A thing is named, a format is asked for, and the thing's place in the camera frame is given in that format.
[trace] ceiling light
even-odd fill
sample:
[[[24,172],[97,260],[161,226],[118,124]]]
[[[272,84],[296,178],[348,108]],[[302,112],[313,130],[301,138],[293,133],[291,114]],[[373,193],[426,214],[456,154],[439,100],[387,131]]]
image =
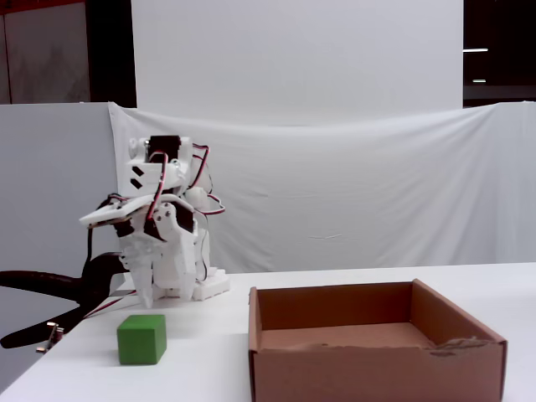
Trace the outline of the ceiling light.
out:
[[[489,49],[487,48],[479,48],[479,49],[463,49],[463,53],[481,53],[481,52],[487,52]]]

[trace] green cube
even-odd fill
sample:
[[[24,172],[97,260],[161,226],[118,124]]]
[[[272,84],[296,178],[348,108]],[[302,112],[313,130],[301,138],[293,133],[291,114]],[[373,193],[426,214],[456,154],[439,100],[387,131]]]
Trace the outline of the green cube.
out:
[[[117,328],[119,363],[156,364],[166,351],[166,317],[129,316]]]

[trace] table surface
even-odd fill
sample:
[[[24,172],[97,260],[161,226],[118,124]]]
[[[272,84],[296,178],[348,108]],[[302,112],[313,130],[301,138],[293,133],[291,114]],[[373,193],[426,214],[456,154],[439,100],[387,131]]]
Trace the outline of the table surface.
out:
[[[536,400],[536,264],[458,265],[231,276],[231,291],[202,302],[163,299],[167,351],[154,366],[121,366],[116,328],[147,313],[135,296],[84,320],[13,383],[4,401],[250,400],[250,288],[412,281],[419,278],[509,341],[504,401]]]

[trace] cardboard box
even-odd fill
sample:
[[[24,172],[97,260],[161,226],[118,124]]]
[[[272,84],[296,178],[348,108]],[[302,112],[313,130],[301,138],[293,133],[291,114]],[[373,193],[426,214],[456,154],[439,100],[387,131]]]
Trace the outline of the cardboard box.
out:
[[[255,402],[494,402],[507,342],[420,281],[251,289]]]

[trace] white curtain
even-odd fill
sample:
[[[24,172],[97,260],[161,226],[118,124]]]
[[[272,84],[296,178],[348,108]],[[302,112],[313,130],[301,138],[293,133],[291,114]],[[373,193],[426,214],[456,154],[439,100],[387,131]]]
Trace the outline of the white curtain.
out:
[[[118,183],[132,137],[210,145],[229,272],[536,260],[534,103],[299,127],[109,111]]]

